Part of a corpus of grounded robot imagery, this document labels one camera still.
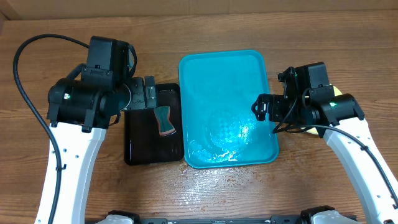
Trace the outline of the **green plate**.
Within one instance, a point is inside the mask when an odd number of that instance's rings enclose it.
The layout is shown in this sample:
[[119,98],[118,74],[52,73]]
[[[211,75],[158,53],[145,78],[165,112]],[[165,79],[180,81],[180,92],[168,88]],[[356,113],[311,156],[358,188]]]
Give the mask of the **green plate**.
[[[334,90],[335,96],[342,95],[342,92],[336,86],[333,87],[333,90]],[[312,135],[318,135],[316,128],[311,128],[311,129],[307,130],[306,133],[309,133]]]

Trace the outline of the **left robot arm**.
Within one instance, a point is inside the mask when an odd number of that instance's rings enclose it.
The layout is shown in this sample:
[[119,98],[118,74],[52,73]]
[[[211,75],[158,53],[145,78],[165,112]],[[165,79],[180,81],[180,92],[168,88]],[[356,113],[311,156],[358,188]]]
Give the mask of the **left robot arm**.
[[157,106],[154,77],[136,78],[133,45],[92,37],[86,63],[48,93],[55,138],[36,223],[84,223],[91,176],[112,117]]

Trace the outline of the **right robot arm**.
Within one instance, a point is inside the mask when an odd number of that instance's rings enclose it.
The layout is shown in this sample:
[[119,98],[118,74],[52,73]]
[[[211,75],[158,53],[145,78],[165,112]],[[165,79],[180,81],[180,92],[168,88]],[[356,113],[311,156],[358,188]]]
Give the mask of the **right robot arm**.
[[273,133],[315,128],[343,165],[368,223],[397,223],[397,179],[371,136],[364,111],[350,94],[336,95],[323,62],[278,74],[283,95],[260,94],[251,110],[276,122]]

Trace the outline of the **black plastic tray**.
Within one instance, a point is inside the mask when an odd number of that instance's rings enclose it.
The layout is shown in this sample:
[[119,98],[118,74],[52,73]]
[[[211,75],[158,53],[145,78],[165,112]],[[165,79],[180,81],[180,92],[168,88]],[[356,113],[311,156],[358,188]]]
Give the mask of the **black plastic tray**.
[[156,85],[158,106],[170,107],[170,122],[176,132],[160,136],[153,109],[124,114],[124,161],[130,166],[179,161],[184,156],[180,87]]

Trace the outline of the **green and orange sponge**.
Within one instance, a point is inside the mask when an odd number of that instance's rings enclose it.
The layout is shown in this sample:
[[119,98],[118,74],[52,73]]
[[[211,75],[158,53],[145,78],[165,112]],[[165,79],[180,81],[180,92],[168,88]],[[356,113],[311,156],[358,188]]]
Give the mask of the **green and orange sponge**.
[[170,122],[170,107],[160,106],[154,109],[155,118],[158,123],[159,135],[167,136],[176,132],[173,124]]

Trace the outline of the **teal plastic tray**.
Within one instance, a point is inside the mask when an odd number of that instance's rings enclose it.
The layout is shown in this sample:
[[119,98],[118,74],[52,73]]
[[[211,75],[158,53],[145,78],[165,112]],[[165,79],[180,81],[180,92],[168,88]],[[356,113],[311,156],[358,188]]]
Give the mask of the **teal plastic tray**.
[[267,164],[279,155],[275,127],[251,110],[269,92],[255,50],[191,54],[179,63],[184,158],[196,169]]

